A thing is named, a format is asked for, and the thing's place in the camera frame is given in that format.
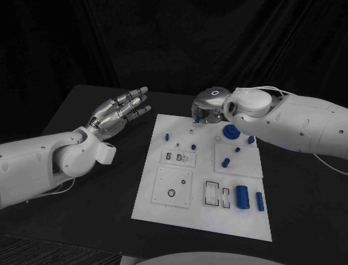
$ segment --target blue circular cap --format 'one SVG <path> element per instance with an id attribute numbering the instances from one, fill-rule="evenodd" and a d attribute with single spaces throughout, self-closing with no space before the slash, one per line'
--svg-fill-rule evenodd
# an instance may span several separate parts
<path id="1" fill-rule="evenodd" d="M 240 131 L 237 130 L 234 125 L 227 125 L 222 129 L 222 133 L 227 138 L 237 139 L 240 137 Z"/>

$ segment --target silver robotic hand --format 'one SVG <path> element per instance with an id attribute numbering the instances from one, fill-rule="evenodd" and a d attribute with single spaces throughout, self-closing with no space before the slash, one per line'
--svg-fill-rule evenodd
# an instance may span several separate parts
<path id="1" fill-rule="evenodd" d="M 127 122 L 152 109 L 150 106 L 146 106 L 134 110 L 147 99 L 144 95 L 147 91 L 147 87 L 142 87 L 117 98 L 107 100 L 95 109 L 85 128 L 101 141 L 114 137 L 124 129 Z"/>
<path id="2" fill-rule="evenodd" d="M 267 143 L 348 160 L 348 109 L 319 98 L 274 97 L 264 88 L 202 91 L 192 104 L 195 121 L 218 123 L 224 116 L 243 134 Z"/>
<path id="3" fill-rule="evenodd" d="M 48 195 L 42 193 L 85 175 L 97 161 L 113 163 L 117 148 L 104 140 L 152 109 L 136 110 L 147 91 L 143 87 L 107 100 L 72 132 L 0 145 L 0 208 Z"/>

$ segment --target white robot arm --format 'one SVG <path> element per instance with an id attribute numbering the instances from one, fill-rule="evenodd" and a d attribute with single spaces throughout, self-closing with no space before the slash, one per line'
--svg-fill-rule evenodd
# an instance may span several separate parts
<path id="1" fill-rule="evenodd" d="M 146 87 L 110 99 L 95 109 L 85 127 L 0 145 L 0 208 L 32 199 L 65 181 L 84 176 L 95 161 L 108 165 L 117 148 L 104 140 L 152 107 L 134 110 L 146 100 Z"/>
<path id="2" fill-rule="evenodd" d="M 218 123 L 222 116 L 240 132 L 279 147 L 348 160 L 348 109 L 322 99 L 286 95 L 273 97 L 261 89 L 212 87 L 198 95 L 192 117 Z"/>

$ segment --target black table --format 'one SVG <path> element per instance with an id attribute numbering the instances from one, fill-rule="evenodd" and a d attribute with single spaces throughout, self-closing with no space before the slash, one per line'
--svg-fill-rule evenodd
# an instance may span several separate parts
<path id="1" fill-rule="evenodd" d="M 124 89 L 77 86 L 43 135 L 84 126 L 97 106 L 123 93 Z M 0 234 L 140 258 L 214 251 L 284 264 L 348 264 L 348 176 L 331 170 L 313 155 L 260 140 L 273 242 L 131 219 L 157 114 L 191 116 L 195 98 L 156 92 L 147 96 L 144 105 L 152 105 L 152 111 L 108 140 L 118 149 L 113 164 L 97 164 L 66 193 L 3 209 Z M 322 158 L 348 172 L 348 161 Z"/>

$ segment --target circular hole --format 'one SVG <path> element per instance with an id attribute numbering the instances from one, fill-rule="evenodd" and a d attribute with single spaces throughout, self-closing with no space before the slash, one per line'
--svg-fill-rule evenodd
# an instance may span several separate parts
<path id="1" fill-rule="evenodd" d="M 175 190 L 170 189 L 170 190 L 168 191 L 168 195 L 169 195 L 170 197 L 173 197 L 173 196 L 175 196 Z"/>

